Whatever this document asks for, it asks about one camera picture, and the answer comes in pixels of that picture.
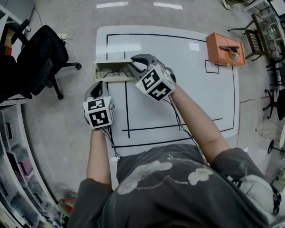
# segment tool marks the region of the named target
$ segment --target gray floor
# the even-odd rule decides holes
[[[35,0],[43,24],[76,40],[78,60],[89,73],[95,59],[96,32],[101,26],[152,25],[206,34],[216,32],[243,41],[246,54],[250,53],[242,32],[227,32],[227,29],[244,27],[250,22],[251,12],[243,13],[242,5],[228,11],[221,0],[82,0],[70,24],[79,1]],[[122,1],[128,5],[96,8],[97,4]],[[154,2],[181,5],[183,9],[155,7]],[[29,37],[41,26],[35,11],[30,26]],[[69,55],[70,62],[75,61],[74,55]],[[266,153],[269,140],[262,138],[255,129],[263,119],[262,107],[268,103],[267,98],[261,99],[269,82],[266,65],[267,61],[261,58],[255,62],[248,60],[247,65],[239,68],[240,101],[253,100],[241,103],[239,137],[228,139],[232,147],[247,149],[263,173],[270,160]],[[40,171],[59,199],[65,190],[77,191],[85,178],[91,130],[83,117],[82,101],[91,83],[84,70],[74,68],[62,69],[57,80],[65,98],[59,101],[54,89],[46,88],[25,105],[25,118]],[[112,164],[113,176],[114,172],[116,163]]]

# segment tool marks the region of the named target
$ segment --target electronics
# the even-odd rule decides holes
[[[135,86],[146,96],[156,101],[161,101],[175,90],[169,71],[159,64],[148,71]]]
[[[98,82],[88,89],[83,106],[86,120],[92,129],[112,124],[114,105],[105,82]]]
[[[150,54],[138,54],[131,58],[129,69],[137,79],[135,86],[145,95],[156,101],[161,101],[174,90],[176,82],[172,69],[166,67],[156,57]]]

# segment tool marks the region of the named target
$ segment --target cable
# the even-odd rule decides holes
[[[40,17],[40,14],[39,14],[38,10],[35,7],[34,7],[34,10],[36,10],[36,12],[37,12],[37,14],[39,16],[39,19],[40,19],[41,26],[43,26],[42,21],[41,21],[41,17]]]
[[[124,72],[124,73],[127,75],[127,77],[129,77],[129,75],[128,75],[125,71],[119,70],[119,71],[108,72],[108,73],[105,74],[105,76],[103,76],[103,77],[101,77],[101,78],[105,78],[108,74],[112,74],[112,75],[117,74],[117,75],[120,75],[119,72]]]
[[[65,42],[68,43],[68,44],[71,46],[72,52],[74,53],[74,56],[75,56],[75,58],[76,58],[76,62],[78,62],[78,59],[77,59],[76,53],[75,53],[75,51],[74,51],[74,49],[73,49],[73,47],[72,47],[72,44],[69,43],[67,40],[65,40]],[[84,66],[82,66],[82,68],[85,70],[86,75],[89,77],[89,79],[90,79],[91,82],[93,83],[93,80],[92,80],[92,78],[90,77],[90,75],[89,75],[88,71],[86,70],[86,68],[85,68]]]
[[[79,3],[77,4],[77,6],[75,7],[75,9],[73,10],[73,13],[71,15],[71,18],[70,18],[70,25],[68,27],[68,35],[70,34],[70,30],[71,30],[71,24],[72,24],[72,19],[73,19],[73,15],[75,14],[75,11],[76,9],[78,8],[78,6],[81,4],[82,0],[79,1]]]
[[[167,101],[167,100],[164,100],[164,101],[168,102],[168,103],[172,106],[172,108],[173,108],[173,110],[174,110],[174,113],[175,113],[175,116],[176,116],[177,124],[178,124],[178,126],[179,126],[179,131],[184,131],[184,132],[192,139],[192,141],[195,143],[195,145],[198,146],[197,143],[195,142],[195,140],[193,139],[192,135],[191,135],[191,134],[184,128],[184,126],[182,125],[181,119],[180,119],[180,117],[179,117],[179,115],[178,115],[178,113],[177,113],[177,110],[175,109],[175,106],[174,106],[173,103],[172,103],[172,100],[171,100],[170,96],[169,96],[169,100],[170,100],[170,101]]]
[[[116,151],[116,147],[115,147],[114,141],[113,141],[113,139],[111,138],[110,134],[105,130],[105,128],[102,128],[102,130],[103,130],[103,132],[105,133],[106,137],[110,140],[111,145],[112,145],[112,147],[114,148],[115,157],[116,157],[117,162],[118,162],[121,156],[120,156],[120,154]]]
[[[192,135],[184,128],[183,124],[181,123],[181,119],[180,119],[180,117],[179,117],[179,115],[178,115],[178,113],[177,113],[177,110],[176,110],[176,108],[175,108],[175,106],[174,106],[174,104],[173,104],[173,102],[172,102],[170,96],[169,96],[169,100],[170,100],[170,101],[167,101],[167,100],[164,100],[164,101],[168,102],[168,103],[172,106],[172,108],[174,109],[175,116],[176,116],[176,121],[177,121],[177,124],[178,124],[178,126],[179,126],[179,131],[184,131],[184,132],[191,138],[191,140],[195,143],[195,146],[198,148],[199,153],[201,154],[201,156],[202,156],[202,158],[204,159],[205,163],[206,163],[208,166],[210,166],[209,162],[207,161],[206,157],[205,157],[204,154],[203,154],[203,151],[200,149],[200,147],[198,146],[198,144],[195,142],[195,140],[193,139]]]
[[[73,40],[74,42],[75,42],[75,45],[74,45],[74,47],[73,47],[73,49],[75,50],[75,47],[76,47],[76,45],[77,45],[77,42],[76,42],[76,40],[75,39],[73,39],[73,38],[71,38],[71,37],[66,37],[67,39],[70,39],[70,40]]]

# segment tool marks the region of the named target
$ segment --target chair armrest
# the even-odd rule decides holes
[[[12,44],[14,44],[17,39],[21,40],[21,42],[25,46],[29,43],[28,39],[22,33],[28,25],[29,25],[29,20],[28,19],[26,19],[25,21],[22,22],[21,25],[19,25],[19,27],[15,31],[13,37],[11,38],[11,43]]]

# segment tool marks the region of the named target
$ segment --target whiteboard surface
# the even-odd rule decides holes
[[[165,27],[101,27],[97,32],[96,60],[129,59],[146,53],[154,55],[173,69],[178,85],[210,116],[227,138],[238,131],[238,71],[236,67],[215,65],[208,61],[206,36]],[[134,84],[108,83],[115,105],[111,134],[118,153],[126,156],[154,146],[193,144],[184,131],[178,131],[171,105],[148,98]],[[107,146],[109,157],[113,157],[109,141]]]

